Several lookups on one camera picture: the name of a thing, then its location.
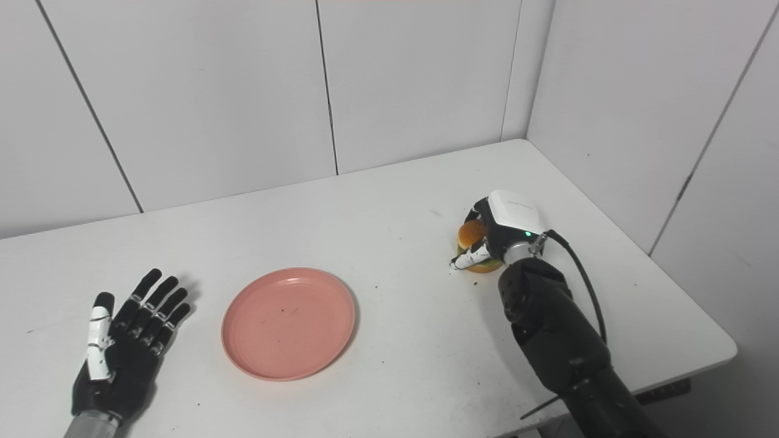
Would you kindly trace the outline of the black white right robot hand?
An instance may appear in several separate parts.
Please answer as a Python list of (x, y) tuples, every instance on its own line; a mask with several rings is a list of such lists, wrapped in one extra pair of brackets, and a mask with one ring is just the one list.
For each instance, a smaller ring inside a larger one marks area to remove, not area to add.
[(478, 200), (457, 231), (457, 255), (451, 269), (489, 273), (499, 266), (541, 256), (547, 238), (533, 200), (495, 190)]

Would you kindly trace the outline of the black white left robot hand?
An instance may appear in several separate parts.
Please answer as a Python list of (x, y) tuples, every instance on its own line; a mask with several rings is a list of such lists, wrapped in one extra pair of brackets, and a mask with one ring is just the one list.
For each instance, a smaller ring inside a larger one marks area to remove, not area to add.
[(175, 276), (151, 269), (119, 310), (100, 292), (90, 310), (85, 360), (72, 386), (73, 416), (98, 412), (122, 426), (147, 402), (181, 322), (192, 310)]

